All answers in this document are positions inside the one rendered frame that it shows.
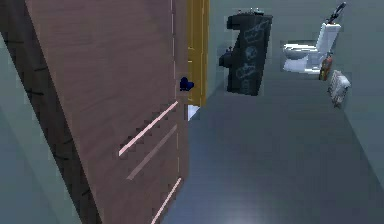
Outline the black toilet brush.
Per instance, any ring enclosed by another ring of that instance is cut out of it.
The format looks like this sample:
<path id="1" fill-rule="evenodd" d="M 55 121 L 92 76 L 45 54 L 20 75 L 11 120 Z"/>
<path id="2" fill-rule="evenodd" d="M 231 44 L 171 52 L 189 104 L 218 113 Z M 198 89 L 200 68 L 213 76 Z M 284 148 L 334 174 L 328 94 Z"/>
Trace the black toilet brush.
<path id="1" fill-rule="evenodd" d="M 332 24 L 334 20 L 339 17 L 340 13 L 342 12 L 342 10 L 345 8 L 346 5 L 347 5 L 346 2 L 342 2 L 339 6 L 337 6 L 337 8 L 334 10 L 331 16 L 328 19 L 326 19 L 326 24 Z"/>

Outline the brown wooden room door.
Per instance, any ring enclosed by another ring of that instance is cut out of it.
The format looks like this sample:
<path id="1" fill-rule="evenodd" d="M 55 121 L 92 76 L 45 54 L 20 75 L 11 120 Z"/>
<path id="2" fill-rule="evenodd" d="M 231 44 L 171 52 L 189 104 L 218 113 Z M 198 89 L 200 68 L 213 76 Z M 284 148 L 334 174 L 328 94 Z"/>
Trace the brown wooden room door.
<path id="1" fill-rule="evenodd" d="M 161 224 L 188 174 L 188 0 L 0 0 L 0 110 L 58 224 Z"/>

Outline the orange spray bottle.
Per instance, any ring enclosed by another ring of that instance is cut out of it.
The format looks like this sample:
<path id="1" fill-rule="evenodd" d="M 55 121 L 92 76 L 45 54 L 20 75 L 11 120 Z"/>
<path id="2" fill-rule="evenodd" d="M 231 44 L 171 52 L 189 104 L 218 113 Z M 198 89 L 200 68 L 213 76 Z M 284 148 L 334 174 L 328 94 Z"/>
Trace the orange spray bottle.
<path id="1" fill-rule="evenodd" d="M 328 74 L 330 72 L 330 68 L 332 66 L 332 54 L 328 53 L 325 59 L 322 62 L 322 66 L 320 69 L 320 74 L 319 74 L 319 80 L 326 81 Z"/>

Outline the yellow wooden door frame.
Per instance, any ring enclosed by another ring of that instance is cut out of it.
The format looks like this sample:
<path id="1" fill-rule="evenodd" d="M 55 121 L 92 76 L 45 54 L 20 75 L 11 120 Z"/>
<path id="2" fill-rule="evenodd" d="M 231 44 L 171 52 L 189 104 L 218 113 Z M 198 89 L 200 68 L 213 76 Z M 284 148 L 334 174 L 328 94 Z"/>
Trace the yellow wooden door frame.
<path id="1" fill-rule="evenodd" d="M 206 103 L 210 0 L 187 0 L 188 103 Z"/>

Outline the black cabinet with white drawings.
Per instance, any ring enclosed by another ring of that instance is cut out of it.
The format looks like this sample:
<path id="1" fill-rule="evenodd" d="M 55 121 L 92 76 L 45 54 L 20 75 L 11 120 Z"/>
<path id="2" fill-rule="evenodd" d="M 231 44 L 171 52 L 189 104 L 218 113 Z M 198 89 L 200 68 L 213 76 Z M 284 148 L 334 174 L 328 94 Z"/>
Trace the black cabinet with white drawings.
<path id="1" fill-rule="evenodd" d="M 257 96 L 266 62 L 272 15 L 260 10 L 229 16 L 227 28 L 238 30 L 235 45 L 220 56 L 219 65 L 229 69 L 227 91 Z"/>

